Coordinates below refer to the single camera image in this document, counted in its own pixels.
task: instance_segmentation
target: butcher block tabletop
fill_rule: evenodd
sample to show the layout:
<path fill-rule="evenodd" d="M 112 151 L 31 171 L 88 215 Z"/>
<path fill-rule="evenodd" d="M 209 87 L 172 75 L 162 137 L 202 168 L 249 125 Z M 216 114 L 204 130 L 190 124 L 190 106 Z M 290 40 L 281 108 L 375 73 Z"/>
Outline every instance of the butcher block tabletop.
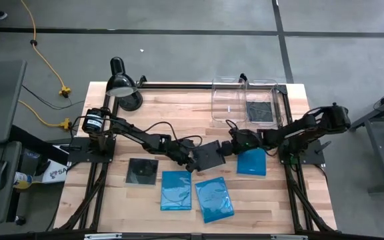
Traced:
<path fill-rule="evenodd" d="M 309 110 L 305 87 L 302 84 L 286 84 L 291 113 L 299 119 Z M 93 107 L 102 107 L 106 82 L 91 82 L 82 115 Z M 170 122 L 178 138 L 200 135 L 203 144 L 215 140 L 230 140 L 228 126 L 215 126 L 211 117 L 210 89 L 141 89 L 142 106 L 133 112 L 122 109 L 118 117 L 126 119 L 140 129 L 146 129 L 159 121 Z M 280 101 L 282 119 L 285 108 Z M 167 125 L 158 125 L 149 133 L 171 134 Z M 87 136 L 79 128 L 77 136 Z M 284 168 L 278 156 L 267 155 L 266 177 L 238 175 L 237 156 L 226 157 L 226 164 L 192 173 L 192 210 L 161 211 L 162 171 L 184 171 L 185 166 L 163 155 L 148 154 L 129 139 L 117 136 L 113 162 L 109 164 L 105 192 L 101 207 L 99 232 L 133 233 L 294 233 L 291 210 L 285 181 Z M 150 187 L 125 183 L 130 158 L 159 160 L 157 183 Z M 64 224 L 82 202 L 87 186 L 90 163 L 80 163 L 67 174 L 60 199 L 55 226 Z M 303 166 L 303 174 L 309 201 L 326 221 L 336 228 L 327 183 L 320 169 Z M 224 177 L 235 215 L 212 223 L 204 223 L 195 183 Z M 95 200 L 89 209 L 89 222 Z M 304 227 L 303 208 L 298 204 L 301 224 Z"/>

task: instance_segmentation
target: black desk lamp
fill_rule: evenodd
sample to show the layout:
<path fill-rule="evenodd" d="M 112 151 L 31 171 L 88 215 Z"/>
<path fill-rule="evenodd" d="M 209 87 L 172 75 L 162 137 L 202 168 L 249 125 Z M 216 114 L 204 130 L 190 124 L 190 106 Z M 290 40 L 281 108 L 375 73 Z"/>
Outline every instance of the black desk lamp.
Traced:
<path fill-rule="evenodd" d="M 137 86 L 130 76 L 125 73 L 124 61 L 120 57 L 111 59 L 112 77 L 106 85 L 106 94 L 114 96 L 118 105 L 126 111 L 137 110 L 143 97 L 137 91 Z"/>

